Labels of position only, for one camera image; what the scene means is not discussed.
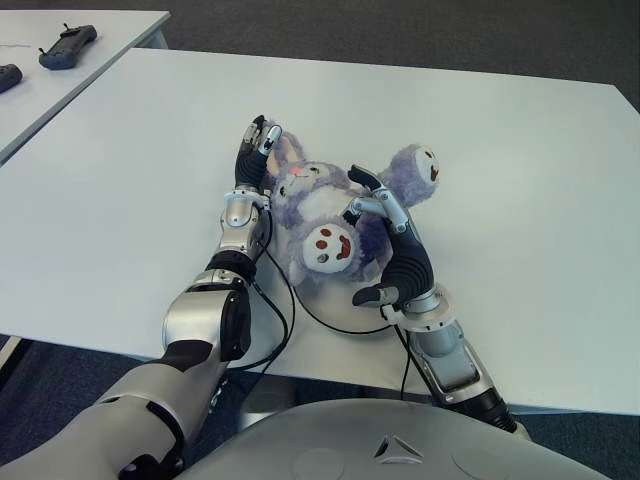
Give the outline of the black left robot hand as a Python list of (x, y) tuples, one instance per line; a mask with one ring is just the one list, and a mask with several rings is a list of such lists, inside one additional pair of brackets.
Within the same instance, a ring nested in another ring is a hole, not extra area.
[(282, 128), (257, 116), (245, 130), (235, 162), (235, 187), (258, 189), (266, 175), (267, 161), (279, 143)]

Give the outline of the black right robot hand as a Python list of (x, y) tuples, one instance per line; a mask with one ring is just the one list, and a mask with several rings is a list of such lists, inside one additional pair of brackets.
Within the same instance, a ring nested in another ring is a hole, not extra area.
[(356, 307), (402, 305), (434, 287), (434, 273), (425, 247), (409, 212), (396, 195), (369, 170), (352, 165), (347, 172), (351, 181), (366, 187), (378, 209), (365, 210), (382, 218), (392, 248), (380, 281), (361, 288), (352, 297)]

